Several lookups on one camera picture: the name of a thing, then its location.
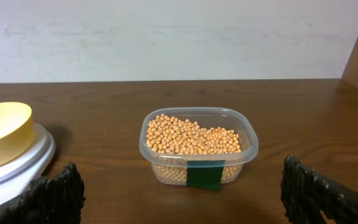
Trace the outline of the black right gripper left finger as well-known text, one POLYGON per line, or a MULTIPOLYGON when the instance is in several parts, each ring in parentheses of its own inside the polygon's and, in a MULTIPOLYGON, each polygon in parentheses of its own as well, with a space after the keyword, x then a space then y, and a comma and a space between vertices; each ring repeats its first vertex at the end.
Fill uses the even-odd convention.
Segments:
POLYGON ((30 182, 29 190, 0 205, 0 224, 79 224, 85 184, 74 163, 49 179, 30 182))

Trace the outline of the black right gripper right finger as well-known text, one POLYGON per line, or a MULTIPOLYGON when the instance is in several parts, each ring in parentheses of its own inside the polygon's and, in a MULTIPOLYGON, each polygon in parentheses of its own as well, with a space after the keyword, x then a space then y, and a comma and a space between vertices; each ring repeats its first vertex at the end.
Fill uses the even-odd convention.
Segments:
POLYGON ((291 223, 358 223, 358 192, 287 156, 281 180, 281 201, 291 223))

